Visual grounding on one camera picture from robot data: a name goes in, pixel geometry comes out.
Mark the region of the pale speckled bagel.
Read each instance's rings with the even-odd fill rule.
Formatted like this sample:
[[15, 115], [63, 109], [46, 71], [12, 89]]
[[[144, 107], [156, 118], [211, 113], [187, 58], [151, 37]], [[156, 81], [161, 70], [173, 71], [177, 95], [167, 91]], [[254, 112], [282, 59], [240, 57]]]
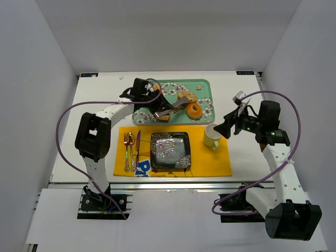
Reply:
[[183, 97], [187, 97], [189, 100], [189, 103], [195, 103], [198, 100], [195, 94], [187, 90], [182, 90], [177, 94], [178, 100], [181, 100]]

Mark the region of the pale green white mug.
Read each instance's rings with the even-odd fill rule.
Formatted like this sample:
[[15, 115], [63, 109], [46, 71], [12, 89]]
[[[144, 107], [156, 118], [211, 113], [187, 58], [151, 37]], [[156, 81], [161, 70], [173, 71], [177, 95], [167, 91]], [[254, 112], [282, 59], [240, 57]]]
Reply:
[[203, 143], [207, 146], [212, 148], [213, 150], [218, 150], [219, 148], [219, 141], [222, 137], [220, 133], [215, 131], [216, 124], [209, 124], [205, 127]]

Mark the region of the metal serving tongs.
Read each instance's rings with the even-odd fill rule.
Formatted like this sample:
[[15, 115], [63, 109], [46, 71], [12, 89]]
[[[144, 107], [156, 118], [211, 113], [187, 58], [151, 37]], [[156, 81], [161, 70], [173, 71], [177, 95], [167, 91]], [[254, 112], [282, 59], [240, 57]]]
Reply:
[[186, 108], [186, 106], [189, 104], [189, 99], [186, 96], [183, 96], [180, 100], [178, 100], [177, 102], [172, 104], [172, 108], [163, 110], [163, 111], [158, 111], [154, 113], [154, 116], [156, 118], [162, 117], [162, 116], [166, 116], [169, 114], [173, 114], [178, 112], [179, 110], [183, 110], [184, 108]]

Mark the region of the iridescent spoon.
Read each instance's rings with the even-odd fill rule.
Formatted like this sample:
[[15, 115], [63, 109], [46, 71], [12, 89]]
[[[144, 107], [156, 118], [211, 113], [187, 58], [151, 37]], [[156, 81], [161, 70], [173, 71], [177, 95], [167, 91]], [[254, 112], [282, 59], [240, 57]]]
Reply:
[[131, 171], [134, 173], [135, 172], [135, 161], [133, 158], [133, 145], [135, 144], [134, 142], [134, 136], [131, 132], [128, 133], [129, 137], [129, 147], [130, 147], [130, 154], [131, 154]]

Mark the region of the orange bread loaf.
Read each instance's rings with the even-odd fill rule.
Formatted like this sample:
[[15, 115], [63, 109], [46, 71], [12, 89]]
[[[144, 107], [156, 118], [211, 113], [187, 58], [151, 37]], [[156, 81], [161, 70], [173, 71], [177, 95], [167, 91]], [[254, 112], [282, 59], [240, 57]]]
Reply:
[[152, 89], [153, 91], [157, 91], [157, 90], [160, 91], [161, 95], [163, 95], [163, 91], [160, 85], [154, 85]]

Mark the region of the black floral square plate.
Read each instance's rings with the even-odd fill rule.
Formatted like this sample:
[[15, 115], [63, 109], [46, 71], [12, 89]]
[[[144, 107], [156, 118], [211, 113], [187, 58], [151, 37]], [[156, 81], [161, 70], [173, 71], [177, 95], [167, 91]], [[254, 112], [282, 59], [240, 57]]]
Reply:
[[156, 132], [150, 138], [151, 167], [159, 169], [189, 169], [191, 145], [187, 132]]

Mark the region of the green floral serving tray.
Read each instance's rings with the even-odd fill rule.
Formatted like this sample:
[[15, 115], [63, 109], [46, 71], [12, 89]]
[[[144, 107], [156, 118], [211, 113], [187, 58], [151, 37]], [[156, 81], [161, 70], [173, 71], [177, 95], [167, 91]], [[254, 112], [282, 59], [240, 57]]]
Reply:
[[186, 109], [179, 110], [167, 117], [166, 120], [156, 118], [147, 108], [141, 108], [132, 115], [135, 125], [151, 124], [208, 124], [215, 121], [215, 111], [210, 83], [205, 79], [173, 79], [160, 80], [163, 95], [173, 104], [178, 101], [178, 93], [189, 91], [196, 95], [196, 103], [202, 108], [202, 116], [192, 119], [187, 115]]

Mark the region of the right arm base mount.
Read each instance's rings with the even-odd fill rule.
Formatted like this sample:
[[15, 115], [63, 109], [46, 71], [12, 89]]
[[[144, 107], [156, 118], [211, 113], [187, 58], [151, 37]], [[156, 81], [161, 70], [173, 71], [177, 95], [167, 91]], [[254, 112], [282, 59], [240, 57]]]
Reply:
[[253, 215], [221, 216], [222, 223], [264, 223], [265, 220], [257, 210], [246, 201], [246, 192], [242, 192], [220, 203], [219, 209], [223, 212], [253, 212]]

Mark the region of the brown bread slice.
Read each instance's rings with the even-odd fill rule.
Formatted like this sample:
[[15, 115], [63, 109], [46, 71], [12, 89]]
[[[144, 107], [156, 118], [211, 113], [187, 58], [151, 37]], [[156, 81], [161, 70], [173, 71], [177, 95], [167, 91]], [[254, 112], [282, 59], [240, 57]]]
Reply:
[[170, 115], [164, 115], [164, 116], [158, 117], [157, 120], [160, 122], [169, 122]]

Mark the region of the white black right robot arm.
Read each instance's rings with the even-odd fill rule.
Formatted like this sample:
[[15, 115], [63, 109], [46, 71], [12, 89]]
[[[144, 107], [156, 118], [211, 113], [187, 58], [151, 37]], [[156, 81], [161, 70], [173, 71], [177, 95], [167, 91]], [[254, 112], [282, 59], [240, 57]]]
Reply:
[[286, 131], [279, 128], [280, 105], [274, 101], [262, 101], [257, 116], [248, 113], [242, 103], [224, 116], [218, 131], [225, 138], [244, 130], [255, 134], [261, 152], [266, 159], [276, 191], [276, 198], [254, 185], [247, 188], [245, 200], [264, 218], [268, 236], [273, 239], [309, 241], [322, 217], [319, 205], [313, 205], [301, 187], [294, 163], [292, 149]]

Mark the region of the golden glazed bagel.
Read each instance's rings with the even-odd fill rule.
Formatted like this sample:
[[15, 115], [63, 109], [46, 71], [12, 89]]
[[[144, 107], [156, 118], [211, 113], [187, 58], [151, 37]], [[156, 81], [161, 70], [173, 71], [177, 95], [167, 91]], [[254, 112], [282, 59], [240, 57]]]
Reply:
[[194, 102], [187, 105], [186, 113], [191, 119], [200, 119], [202, 117], [203, 110], [198, 103]]

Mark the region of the right blue corner label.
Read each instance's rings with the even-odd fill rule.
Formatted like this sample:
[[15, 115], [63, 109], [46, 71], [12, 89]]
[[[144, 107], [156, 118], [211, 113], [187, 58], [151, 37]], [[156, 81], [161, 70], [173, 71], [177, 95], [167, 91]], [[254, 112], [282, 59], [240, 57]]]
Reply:
[[255, 75], [254, 71], [236, 71], [237, 75]]

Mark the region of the blue corner label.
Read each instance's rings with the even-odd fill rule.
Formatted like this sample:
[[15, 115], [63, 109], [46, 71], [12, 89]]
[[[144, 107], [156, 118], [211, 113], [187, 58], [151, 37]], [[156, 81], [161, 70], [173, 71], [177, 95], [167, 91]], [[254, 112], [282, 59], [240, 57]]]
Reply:
[[95, 78], [98, 76], [98, 73], [81, 73], [80, 77], [81, 78]]
[[236, 71], [237, 75], [255, 75], [254, 71]]

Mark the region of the yellow cloth placemat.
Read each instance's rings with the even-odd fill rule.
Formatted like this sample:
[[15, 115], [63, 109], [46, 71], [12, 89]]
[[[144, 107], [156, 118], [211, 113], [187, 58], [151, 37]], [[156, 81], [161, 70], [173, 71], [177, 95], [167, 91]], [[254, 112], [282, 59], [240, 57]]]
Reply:
[[[186, 132], [191, 144], [191, 167], [186, 170], [156, 169], [150, 164], [150, 136], [155, 132]], [[140, 168], [135, 172], [126, 172], [125, 145], [123, 135], [131, 132], [137, 136], [141, 132], [140, 143]], [[114, 165], [107, 165], [113, 168], [113, 175], [116, 177], [220, 177], [231, 176], [230, 158], [228, 153], [227, 140], [219, 140], [218, 150], [213, 150], [203, 142], [205, 127], [201, 126], [142, 126], [142, 127], [119, 127], [118, 139], [115, 140], [117, 149], [110, 150], [115, 154]]]

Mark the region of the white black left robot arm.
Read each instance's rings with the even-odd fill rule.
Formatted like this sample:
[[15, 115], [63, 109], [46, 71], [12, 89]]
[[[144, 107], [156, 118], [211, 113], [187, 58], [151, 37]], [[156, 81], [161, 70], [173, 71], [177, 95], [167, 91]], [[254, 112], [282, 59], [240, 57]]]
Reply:
[[110, 194], [105, 158], [110, 149], [111, 130], [127, 116], [148, 109], [144, 122], [121, 127], [117, 137], [114, 164], [116, 176], [141, 177], [219, 177], [230, 176], [232, 169], [227, 141], [208, 124], [200, 127], [185, 123], [162, 124], [176, 113], [197, 122], [203, 109], [197, 96], [181, 90], [176, 103], [169, 103], [160, 85], [151, 79], [136, 78], [131, 88], [97, 113], [82, 115], [75, 148], [86, 166], [87, 195], [102, 198]]

